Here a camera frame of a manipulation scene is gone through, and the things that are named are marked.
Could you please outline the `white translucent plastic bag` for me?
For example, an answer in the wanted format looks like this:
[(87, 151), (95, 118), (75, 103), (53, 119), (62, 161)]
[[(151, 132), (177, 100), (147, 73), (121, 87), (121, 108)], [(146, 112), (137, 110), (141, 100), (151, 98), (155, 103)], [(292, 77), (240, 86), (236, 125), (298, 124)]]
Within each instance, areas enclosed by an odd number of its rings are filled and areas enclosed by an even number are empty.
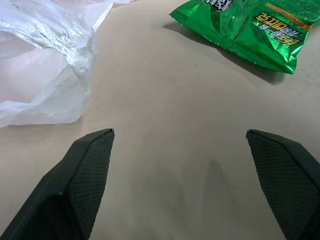
[(0, 0), (0, 128), (68, 124), (84, 113), (96, 31), (134, 0)]

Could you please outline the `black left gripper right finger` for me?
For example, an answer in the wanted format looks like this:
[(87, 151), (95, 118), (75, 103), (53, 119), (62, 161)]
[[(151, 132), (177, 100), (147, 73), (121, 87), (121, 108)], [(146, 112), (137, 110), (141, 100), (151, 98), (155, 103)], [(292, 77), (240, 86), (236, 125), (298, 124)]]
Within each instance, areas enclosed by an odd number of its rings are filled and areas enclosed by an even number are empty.
[(298, 142), (246, 132), (260, 187), (286, 240), (320, 240), (320, 163)]

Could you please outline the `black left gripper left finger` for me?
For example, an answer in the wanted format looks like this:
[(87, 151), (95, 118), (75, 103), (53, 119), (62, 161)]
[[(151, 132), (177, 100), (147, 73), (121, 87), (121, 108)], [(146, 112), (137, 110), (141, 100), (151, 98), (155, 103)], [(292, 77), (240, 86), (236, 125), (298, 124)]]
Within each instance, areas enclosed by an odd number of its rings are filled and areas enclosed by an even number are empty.
[(77, 139), (42, 177), (0, 240), (89, 240), (114, 138), (109, 128)]

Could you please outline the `green foil snack bag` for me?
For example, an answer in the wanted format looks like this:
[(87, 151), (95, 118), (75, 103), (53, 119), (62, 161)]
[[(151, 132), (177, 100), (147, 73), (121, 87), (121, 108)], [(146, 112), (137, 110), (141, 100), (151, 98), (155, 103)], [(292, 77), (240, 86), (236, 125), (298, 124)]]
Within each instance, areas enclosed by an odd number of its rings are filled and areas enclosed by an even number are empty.
[(189, 0), (169, 15), (251, 63), (293, 74), (320, 0)]

